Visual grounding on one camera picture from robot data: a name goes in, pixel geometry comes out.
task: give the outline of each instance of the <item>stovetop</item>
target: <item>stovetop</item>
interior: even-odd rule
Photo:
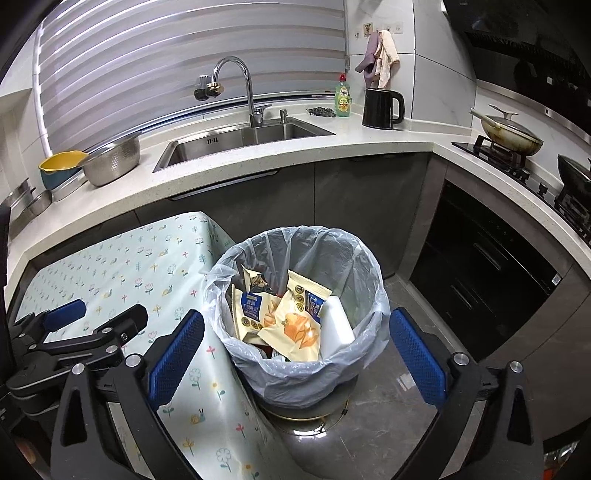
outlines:
[[[559,192],[530,172],[526,168],[527,158],[524,155],[507,150],[482,135],[479,135],[473,144],[452,142],[452,145],[480,158],[522,184],[558,213],[591,247],[591,212],[583,207],[566,189]]]

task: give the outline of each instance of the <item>dish soap bottle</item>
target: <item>dish soap bottle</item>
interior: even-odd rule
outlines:
[[[351,113],[351,95],[349,92],[350,87],[347,83],[347,77],[344,73],[341,73],[339,83],[335,89],[336,116],[349,116]]]

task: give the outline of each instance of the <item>kettle handle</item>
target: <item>kettle handle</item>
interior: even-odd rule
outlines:
[[[390,90],[390,94],[392,95],[392,100],[398,100],[398,116],[396,118],[392,117],[392,124],[400,124],[404,120],[404,97],[402,93],[394,92]]]

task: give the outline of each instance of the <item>quartz countertop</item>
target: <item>quartz countertop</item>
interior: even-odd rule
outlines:
[[[329,106],[319,101],[276,103],[265,111],[265,117],[278,118],[279,110],[286,108],[290,116],[334,135],[239,148],[155,173],[154,167],[169,142],[213,128],[247,123],[248,111],[240,107],[199,115],[144,134],[140,138],[141,158],[137,168],[101,188],[84,184],[69,197],[50,205],[11,242],[6,303],[10,302],[29,260],[86,229],[139,206],[261,171],[334,158],[414,151],[433,152],[511,199],[546,228],[591,278],[591,249],[556,212],[504,173],[452,145],[453,141],[468,142],[475,137],[477,133],[473,134],[471,129],[407,119],[400,129],[377,130],[362,126],[356,108],[348,118],[323,118],[308,115],[305,108],[312,104]]]

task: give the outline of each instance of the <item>blue bowl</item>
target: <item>blue bowl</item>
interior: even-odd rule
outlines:
[[[47,190],[53,190],[59,187],[67,179],[72,178],[81,170],[80,167],[68,168],[67,170],[57,170],[52,172],[46,172],[43,169],[39,169],[41,172],[41,180]]]

